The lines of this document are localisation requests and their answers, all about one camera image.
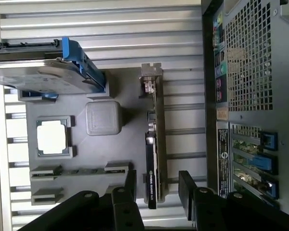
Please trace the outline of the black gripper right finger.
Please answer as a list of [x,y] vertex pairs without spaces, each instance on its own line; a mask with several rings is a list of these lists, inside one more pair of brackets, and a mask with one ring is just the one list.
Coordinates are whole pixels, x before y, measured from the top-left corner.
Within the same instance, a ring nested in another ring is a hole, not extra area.
[[186,170],[179,171],[178,194],[198,231],[289,231],[288,214],[246,193],[223,198],[198,187]]

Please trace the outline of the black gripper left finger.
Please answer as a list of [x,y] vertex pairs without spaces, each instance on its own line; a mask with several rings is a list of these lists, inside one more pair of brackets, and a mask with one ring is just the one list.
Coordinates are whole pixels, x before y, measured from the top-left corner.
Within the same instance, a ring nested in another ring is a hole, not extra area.
[[125,184],[102,197],[80,191],[21,228],[23,231],[143,231],[136,203],[136,170]]

